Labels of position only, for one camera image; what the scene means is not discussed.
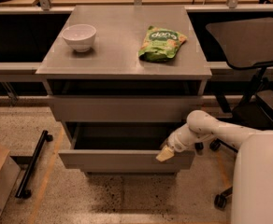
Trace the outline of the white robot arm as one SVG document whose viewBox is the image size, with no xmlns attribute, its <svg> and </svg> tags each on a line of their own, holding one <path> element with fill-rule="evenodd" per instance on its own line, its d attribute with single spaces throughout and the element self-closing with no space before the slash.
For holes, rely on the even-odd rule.
<svg viewBox="0 0 273 224">
<path fill-rule="evenodd" d="M 195 110 L 172 132 L 156 156 L 171 159 L 191 145 L 217 138 L 237 149 L 231 224 L 273 224 L 273 130 L 256 130 Z"/>
</svg>

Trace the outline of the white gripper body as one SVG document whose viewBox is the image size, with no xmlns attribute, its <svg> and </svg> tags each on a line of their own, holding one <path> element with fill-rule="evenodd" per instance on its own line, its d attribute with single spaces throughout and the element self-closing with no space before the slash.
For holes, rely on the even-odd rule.
<svg viewBox="0 0 273 224">
<path fill-rule="evenodd" d="M 192 134 L 187 124 L 179 127 L 167 138 L 167 145 L 175 152 L 188 150 L 192 144 Z"/>
</svg>

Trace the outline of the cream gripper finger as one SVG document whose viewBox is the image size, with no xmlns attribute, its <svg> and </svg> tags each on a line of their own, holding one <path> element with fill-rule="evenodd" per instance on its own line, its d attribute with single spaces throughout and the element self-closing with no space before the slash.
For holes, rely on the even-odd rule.
<svg viewBox="0 0 273 224">
<path fill-rule="evenodd" d="M 156 160 L 163 162 L 174 157 L 174 149 L 169 146 L 164 146 L 159 154 L 156 156 Z"/>
</svg>

